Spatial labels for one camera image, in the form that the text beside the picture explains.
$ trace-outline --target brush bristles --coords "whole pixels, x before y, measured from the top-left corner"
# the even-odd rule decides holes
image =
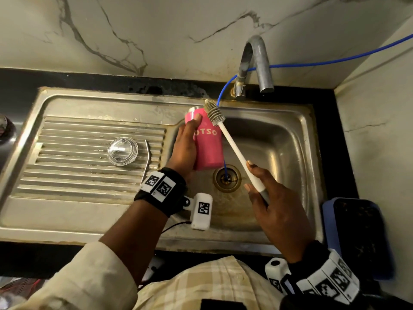
[[[218,123],[225,121],[225,116],[212,100],[205,100],[204,110],[211,121],[212,125],[217,126]]]

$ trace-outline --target blue container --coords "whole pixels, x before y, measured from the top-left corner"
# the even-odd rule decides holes
[[[394,259],[379,206],[369,200],[333,198],[323,204],[328,248],[375,280],[395,275]]]

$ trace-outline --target clear plastic lid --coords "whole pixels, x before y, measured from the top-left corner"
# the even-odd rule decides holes
[[[135,161],[137,157],[137,143],[127,137],[113,140],[107,148],[107,158],[116,166],[128,165]]]

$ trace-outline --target stainless steel sink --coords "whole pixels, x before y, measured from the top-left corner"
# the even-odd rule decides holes
[[[126,210],[145,167],[163,167],[179,125],[203,99],[98,93],[44,88],[0,178],[0,239],[87,243],[99,239]],[[318,240],[323,239],[323,201],[315,130],[310,109],[256,102],[222,102],[225,126],[247,159],[268,168],[277,181],[299,193]],[[139,146],[135,162],[113,166],[110,142],[126,136]],[[279,253],[255,221],[249,179],[224,140],[230,180],[223,170],[198,172],[188,195],[213,196],[211,229],[177,226],[162,235],[158,249]],[[182,211],[168,225],[189,218]]]

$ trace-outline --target white brush handle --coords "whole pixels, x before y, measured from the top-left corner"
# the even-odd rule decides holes
[[[252,185],[255,187],[256,190],[260,193],[262,198],[266,201],[267,204],[270,204],[270,196],[268,195],[268,191],[265,188],[264,184],[261,182],[261,179],[258,177],[255,177],[247,168],[247,160],[245,160],[244,156],[242,155],[240,149],[238,149],[237,144],[235,141],[232,139],[230,133],[228,130],[225,128],[223,122],[218,123],[219,128],[221,129],[222,133],[224,134],[225,138],[227,138],[228,142],[231,145],[231,148],[234,150],[235,154],[237,155],[238,159],[240,160],[242,166],[245,169],[245,172],[247,172],[248,177],[250,178],[250,181]]]

